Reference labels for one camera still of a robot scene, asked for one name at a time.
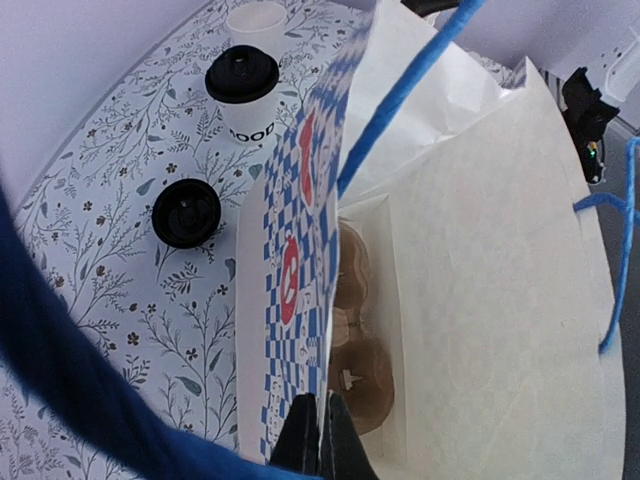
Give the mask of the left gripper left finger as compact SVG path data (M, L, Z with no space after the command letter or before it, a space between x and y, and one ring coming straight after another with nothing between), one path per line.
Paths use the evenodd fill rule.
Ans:
M269 464L296 473L319 472L319 427L316 398L297 395L289 408Z

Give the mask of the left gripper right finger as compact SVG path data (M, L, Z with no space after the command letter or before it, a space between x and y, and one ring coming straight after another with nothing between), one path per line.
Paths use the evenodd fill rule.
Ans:
M378 480L356 432L344 399L330 392L320 446L322 477L328 480Z

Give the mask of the brown cardboard cup carrier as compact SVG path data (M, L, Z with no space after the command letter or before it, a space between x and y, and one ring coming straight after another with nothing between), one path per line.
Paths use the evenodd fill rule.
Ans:
M339 223L340 262L332 310L328 388L345 400L358 434L379 428L395 399L390 356L366 327L369 258L359 233Z

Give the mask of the blue checkered paper bag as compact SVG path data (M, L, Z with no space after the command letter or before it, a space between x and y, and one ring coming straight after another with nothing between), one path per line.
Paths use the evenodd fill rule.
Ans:
M327 382L339 223L369 258L366 327L391 412L363 443L383 478L618 479L625 389L609 265L573 142L535 66L499 82L449 47L335 184L434 29L393 1L289 1L272 144L235 230L236 450L265 461Z

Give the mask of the black plastic cup lid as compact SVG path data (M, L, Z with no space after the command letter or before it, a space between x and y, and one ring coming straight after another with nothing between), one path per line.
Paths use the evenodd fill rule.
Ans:
M270 55L250 45L237 45L213 61L205 74L205 87L218 102L246 104L268 95L279 75L279 65Z

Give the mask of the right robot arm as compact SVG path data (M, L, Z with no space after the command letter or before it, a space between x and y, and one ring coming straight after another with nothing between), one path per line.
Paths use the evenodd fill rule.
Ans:
M639 83L639 41L618 48L613 63L605 69L603 99L614 107L621 106Z

